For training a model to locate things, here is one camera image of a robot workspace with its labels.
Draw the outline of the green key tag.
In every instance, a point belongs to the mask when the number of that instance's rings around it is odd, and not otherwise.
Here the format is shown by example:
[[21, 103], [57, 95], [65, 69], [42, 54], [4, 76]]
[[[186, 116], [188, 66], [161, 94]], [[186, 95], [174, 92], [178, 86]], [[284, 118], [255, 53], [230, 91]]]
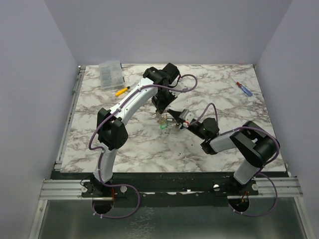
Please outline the green key tag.
[[160, 129], [165, 129], [168, 125], [167, 124], [163, 124], [160, 126]]

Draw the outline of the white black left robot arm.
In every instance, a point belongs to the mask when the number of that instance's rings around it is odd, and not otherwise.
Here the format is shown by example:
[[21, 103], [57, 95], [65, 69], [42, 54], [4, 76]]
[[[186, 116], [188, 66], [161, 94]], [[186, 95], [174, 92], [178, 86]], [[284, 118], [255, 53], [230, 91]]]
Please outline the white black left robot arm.
[[102, 108], [98, 111], [97, 128], [88, 146], [90, 150], [102, 150], [96, 171], [93, 173], [96, 180], [93, 191], [98, 196], [106, 196], [110, 191], [108, 181], [113, 176], [116, 154], [128, 139], [128, 121], [149, 99], [152, 100], [156, 113], [162, 114], [176, 99], [169, 90], [170, 84], [179, 76], [178, 68], [171, 63], [161, 70], [150, 67], [145, 70], [135, 88], [119, 103], [108, 110]]

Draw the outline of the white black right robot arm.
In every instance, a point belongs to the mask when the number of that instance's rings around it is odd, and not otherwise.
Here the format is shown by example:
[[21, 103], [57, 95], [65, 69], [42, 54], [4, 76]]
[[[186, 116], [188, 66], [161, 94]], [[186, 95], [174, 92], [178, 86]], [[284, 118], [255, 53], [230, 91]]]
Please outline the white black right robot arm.
[[215, 155], [229, 149], [238, 149], [244, 161], [233, 174], [229, 189], [240, 195], [247, 189], [247, 183], [259, 173], [264, 166], [276, 159], [280, 152], [280, 144], [271, 134], [252, 121], [244, 125], [220, 133], [217, 118], [195, 120], [189, 110], [181, 112], [168, 110], [173, 119], [188, 131], [203, 140], [201, 148], [206, 154]]

